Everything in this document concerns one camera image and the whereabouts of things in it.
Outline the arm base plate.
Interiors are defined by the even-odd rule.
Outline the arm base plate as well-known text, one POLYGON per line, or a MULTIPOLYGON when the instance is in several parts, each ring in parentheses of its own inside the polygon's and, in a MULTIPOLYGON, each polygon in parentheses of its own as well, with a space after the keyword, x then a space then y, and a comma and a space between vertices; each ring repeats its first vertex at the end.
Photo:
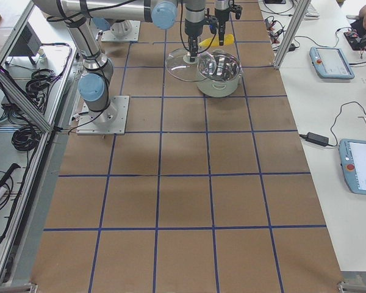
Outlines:
POLYGON ((125 134, 130 96, 113 96, 110 106, 103 113, 89 111, 83 102, 82 111, 88 112, 79 118, 79 127, 75 129, 79 135, 125 134))
POLYGON ((140 21, 125 20, 114 23, 109 31, 103 32, 101 41, 104 43, 137 42, 140 32, 140 21))

